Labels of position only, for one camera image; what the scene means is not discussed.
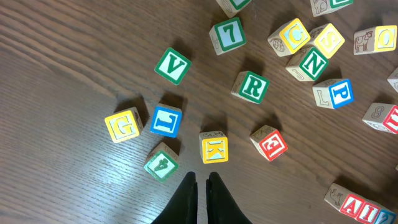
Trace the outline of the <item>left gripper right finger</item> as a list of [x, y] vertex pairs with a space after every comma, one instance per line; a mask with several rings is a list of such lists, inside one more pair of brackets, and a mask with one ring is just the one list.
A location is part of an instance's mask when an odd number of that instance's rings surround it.
[[206, 211], [208, 224], [251, 224], [217, 172], [206, 180]]

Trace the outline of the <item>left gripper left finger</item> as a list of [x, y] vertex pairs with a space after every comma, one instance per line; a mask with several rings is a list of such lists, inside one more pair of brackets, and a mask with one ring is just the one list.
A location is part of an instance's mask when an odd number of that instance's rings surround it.
[[188, 172], [152, 224], [197, 224], [198, 186], [194, 172]]

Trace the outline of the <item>red A block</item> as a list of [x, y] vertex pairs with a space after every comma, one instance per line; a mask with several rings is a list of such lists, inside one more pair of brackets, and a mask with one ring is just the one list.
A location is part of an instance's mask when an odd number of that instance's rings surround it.
[[340, 213], [351, 218], [356, 218], [358, 216], [360, 209], [365, 203], [365, 199], [362, 196], [336, 183], [330, 185], [330, 188], [325, 194], [324, 201], [329, 203]]

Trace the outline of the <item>red I block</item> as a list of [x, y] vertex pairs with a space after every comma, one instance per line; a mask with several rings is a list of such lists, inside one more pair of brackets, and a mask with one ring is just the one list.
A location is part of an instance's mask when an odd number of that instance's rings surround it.
[[381, 207], [375, 203], [365, 201], [363, 206], [359, 209], [355, 220], [363, 224], [373, 224], [381, 211]]

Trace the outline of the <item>blue 2 block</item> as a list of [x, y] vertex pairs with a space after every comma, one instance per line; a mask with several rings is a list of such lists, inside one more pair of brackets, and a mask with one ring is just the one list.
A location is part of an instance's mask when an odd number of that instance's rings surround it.
[[388, 209], [381, 209], [374, 224], [393, 224], [396, 220], [396, 214]]

